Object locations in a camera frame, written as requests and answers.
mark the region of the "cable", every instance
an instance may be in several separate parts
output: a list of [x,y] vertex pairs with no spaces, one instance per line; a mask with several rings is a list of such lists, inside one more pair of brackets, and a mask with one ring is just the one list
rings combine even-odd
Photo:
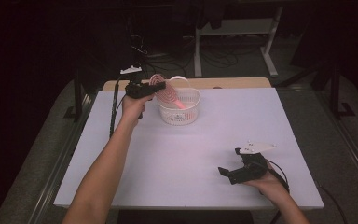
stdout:
[[330,199],[333,201],[333,203],[336,205],[339,213],[341,214],[341,217],[342,217],[342,221],[345,223],[345,224],[348,224],[348,220],[347,220],[347,217],[345,216],[344,214],[344,211],[342,210],[341,206],[339,205],[339,203],[337,202],[337,200],[333,197],[333,195],[325,188],[323,187],[321,184],[319,184],[317,181],[315,181],[315,184],[316,184],[316,187],[322,189],[329,197]]
[[123,78],[123,75],[119,76],[116,85],[115,85],[115,92],[113,95],[113,105],[112,105],[112,118],[110,120],[110,134],[109,137],[112,136],[114,129],[115,129],[115,122],[116,122],[116,114],[117,114],[117,95],[118,95],[118,82]]
[[287,181],[286,174],[284,173],[283,169],[282,169],[277,163],[275,163],[275,162],[273,162],[273,161],[269,161],[269,160],[266,160],[266,161],[268,161],[269,163],[272,163],[272,164],[274,164],[276,167],[278,167],[278,169],[281,170],[281,172],[282,172],[282,174],[283,174],[283,176],[284,176],[284,181],[286,182],[286,184],[289,184],[289,182]]

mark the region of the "metal stand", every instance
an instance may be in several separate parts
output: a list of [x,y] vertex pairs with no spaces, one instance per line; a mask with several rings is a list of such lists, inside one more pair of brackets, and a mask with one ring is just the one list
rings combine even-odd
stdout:
[[222,21],[222,27],[213,30],[210,25],[206,25],[201,30],[196,29],[196,49],[194,54],[195,77],[202,77],[200,62],[200,36],[201,35],[249,35],[249,34],[268,34],[268,41],[264,47],[261,47],[261,54],[267,65],[269,74],[276,77],[278,72],[269,56],[269,50],[279,25],[283,7],[278,7],[273,18],[266,19],[244,19],[244,20],[225,20]]

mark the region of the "gray floor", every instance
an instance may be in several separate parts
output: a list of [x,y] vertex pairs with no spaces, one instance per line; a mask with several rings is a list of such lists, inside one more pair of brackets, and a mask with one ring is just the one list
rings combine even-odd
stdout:
[[[275,84],[302,70],[289,65],[299,37],[277,37],[270,55],[279,76],[269,77],[258,50],[264,41],[265,37],[262,36],[203,40],[203,76],[268,77]],[[153,66],[144,68],[147,74],[160,72],[166,77],[194,77],[191,52],[180,58],[164,57],[151,57],[148,61]],[[348,222],[357,224],[358,158],[355,156],[358,156],[358,92],[348,80],[341,79],[340,100],[348,103],[356,116],[337,120],[326,106],[328,87],[324,91],[313,91],[310,88],[311,80],[312,75],[299,80],[290,88],[278,89],[278,93],[314,180],[334,196]],[[61,223],[65,209],[52,205],[52,202],[78,137],[74,133],[79,133],[79,126],[81,128],[85,122],[82,119],[74,123],[73,119],[63,117],[66,109],[73,105],[71,82],[51,108],[45,125],[7,195],[0,210],[0,223]],[[89,102],[86,105],[89,106],[85,106],[86,109],[90,108]],[[69,154],[62,155],[65,148],[69,148]],[[343,223],[332,199],[322,189],[320,193],[325,208],[306,211],[311,223]],[[107,223],[114,223],[116,214],[112,211]],[[269,223],[275,211],[254,211],[253,214],[255,223]]]

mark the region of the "white table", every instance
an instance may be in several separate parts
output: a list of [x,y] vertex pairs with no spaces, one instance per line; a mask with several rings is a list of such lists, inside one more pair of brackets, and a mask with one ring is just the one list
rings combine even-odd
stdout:
[[[235,147],[248,140],[276,144],[263,155],[285,171],[302,209],[323,208],[318,190],[273,88],[200,90],[200,115],[186,126],[166,124],[157,100],[146,103],[132,136],[113,208],[263,209],[259,192],[231,185],[217,167],[243,166]],[[67,207],[109,136],[112,91],[99,92],[54,204]],[[118,110],[117,120],[121,116]]]

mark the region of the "white basket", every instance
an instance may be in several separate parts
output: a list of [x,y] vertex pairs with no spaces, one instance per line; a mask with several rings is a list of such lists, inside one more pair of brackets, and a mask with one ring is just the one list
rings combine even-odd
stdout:
[[[174,79],[183,79],[188,83],[185,77],[172,77]],[[190,87],[175,88],[178,99],[185,105],[186,109],[178,109],[175,104],[167,104],[158,101],[159,113],[162,119],[171,125],[187,125],[194,122],[199,115],[200,92]]]

